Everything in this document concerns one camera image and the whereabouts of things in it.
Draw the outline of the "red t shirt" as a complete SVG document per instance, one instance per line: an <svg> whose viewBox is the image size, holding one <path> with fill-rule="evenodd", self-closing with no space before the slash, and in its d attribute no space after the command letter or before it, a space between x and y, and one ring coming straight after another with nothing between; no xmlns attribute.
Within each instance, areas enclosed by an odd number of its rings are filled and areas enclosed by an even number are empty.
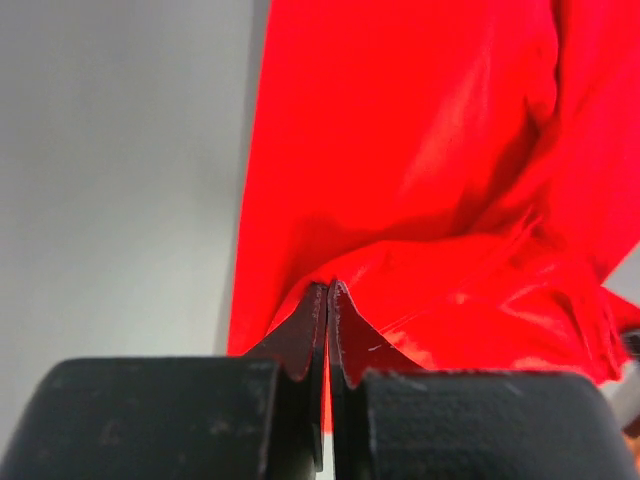
<svg viewBox="0 0 640 480"><path fill-rule="evenodd" d="M275 1L227 350L312 282L427 369L624 378L635 1Z"/></svg>

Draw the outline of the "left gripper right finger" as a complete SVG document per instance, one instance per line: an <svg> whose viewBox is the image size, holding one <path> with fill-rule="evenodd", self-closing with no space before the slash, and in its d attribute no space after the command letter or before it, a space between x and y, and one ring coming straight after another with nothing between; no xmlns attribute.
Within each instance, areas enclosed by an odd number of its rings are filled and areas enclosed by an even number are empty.
<svg viewBox="0 0 640 480"><path fill-rule="evenodd" d="M561 372L429 371L357 312L327 300L339 479L635 479L605 398Z"/></svg>

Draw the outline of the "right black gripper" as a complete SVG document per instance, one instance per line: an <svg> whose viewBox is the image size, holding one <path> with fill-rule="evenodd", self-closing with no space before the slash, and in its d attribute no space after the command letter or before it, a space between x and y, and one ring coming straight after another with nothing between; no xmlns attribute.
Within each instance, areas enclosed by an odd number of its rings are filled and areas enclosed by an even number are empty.
<svg viewBox="0 0 640 480"><path fill-rule="evenodd" d="M639 437L639 329L624 332L622 340L631 360L625 364L620 380L608 382L600 390L608 400L624 433L637 439Z"/></svg>

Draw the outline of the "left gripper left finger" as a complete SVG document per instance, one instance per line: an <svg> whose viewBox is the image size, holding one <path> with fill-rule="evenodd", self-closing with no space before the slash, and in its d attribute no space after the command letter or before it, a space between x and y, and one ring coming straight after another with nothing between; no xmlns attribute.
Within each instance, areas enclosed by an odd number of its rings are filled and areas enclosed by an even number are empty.
<svg viewBox="0 0 640 480"><path fill-rule="evenodd" d="M5 479L312 479L323 468L328 289L238 357L55 365L1 461Z"/></svg>

